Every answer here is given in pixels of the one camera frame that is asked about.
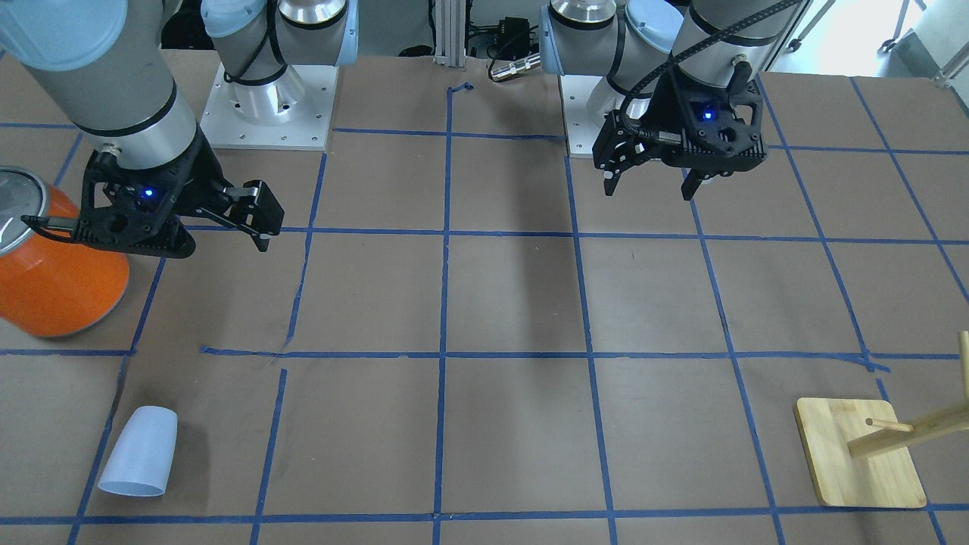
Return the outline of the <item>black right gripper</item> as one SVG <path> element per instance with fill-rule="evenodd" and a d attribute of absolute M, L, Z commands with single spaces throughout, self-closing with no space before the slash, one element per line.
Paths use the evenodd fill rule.
<path fill-rule="evenodd" d="M 201 129 L 187 149 L 158 167 L 125 169 L 121 156 L 108 145 L 92 152 L 76 217 L 24 215 L 22 221 L 52 241 L 172 259 L 196 248 L 183 216 L 245 232 L 259 252 L 269 251 L 273 231 L 282 228 L 285 211 L 269 184 L 250 180 L 230 187 Z"/>

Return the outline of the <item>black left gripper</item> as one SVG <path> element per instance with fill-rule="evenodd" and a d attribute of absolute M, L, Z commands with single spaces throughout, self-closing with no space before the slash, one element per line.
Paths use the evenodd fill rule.
<path fill-rule="evenodd" d="M 689 169 L 681 184 L 685 201 L 714 173 L 753 170 L 766 159 L 763 110 L 753 73 L 734 73 L 723 89 L 685 72 L 662 73 L 639 120 L 625 125 L 617 111 L 606 115 L 593 145 L 603 193 L 613 196 L 623 172 L 651 159 Z"/>

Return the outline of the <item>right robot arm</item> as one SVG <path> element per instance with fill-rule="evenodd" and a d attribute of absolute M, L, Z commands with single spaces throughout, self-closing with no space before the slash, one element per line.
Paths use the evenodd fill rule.
<path fill-rule="evenodd" d="M 233 185 L 160 53 L 176 1 L 4 1 L 2 46 L 93 145 L 82 199 L 69 217 L 18 214 L 15 226 L 61 244 L 184 259 L 196 241 L 182 218 L 244 232 L 267 251 L 284 222 L 269 184 Z M 325 146 L 332 104 L 324 83 L 359 55 L 357 1 L 204 1 L 218 52 L 217 108 L 238 145 Z"/>

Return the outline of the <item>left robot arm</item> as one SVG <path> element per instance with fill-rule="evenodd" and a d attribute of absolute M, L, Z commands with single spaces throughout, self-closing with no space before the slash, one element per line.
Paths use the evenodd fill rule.
<path fill-rule="evenodd" d="M 768 158 L 755 76 L 799 1 L 550 1 L 542 66 L 599 76 L 619 99 L 591 148 L 610 196 L 626 170 L 659 160 L 686 170 L 685 201 L 717 176 Z"/>

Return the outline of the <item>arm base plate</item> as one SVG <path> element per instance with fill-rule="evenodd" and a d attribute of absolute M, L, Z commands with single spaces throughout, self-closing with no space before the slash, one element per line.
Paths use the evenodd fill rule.
<path fill-rule="evenodd" d="M 603 121 L 615 108 L 617 93 L 605 76 L 560 76 L 559 90 L 569 155 L 591 159 Z"/>
<path fill-rule="evenodd" d="M 200 116 L 212 148 L 249 151 L 325 151 L 339 69 L 295 65 L 263 86 L 216 77 Z"/>

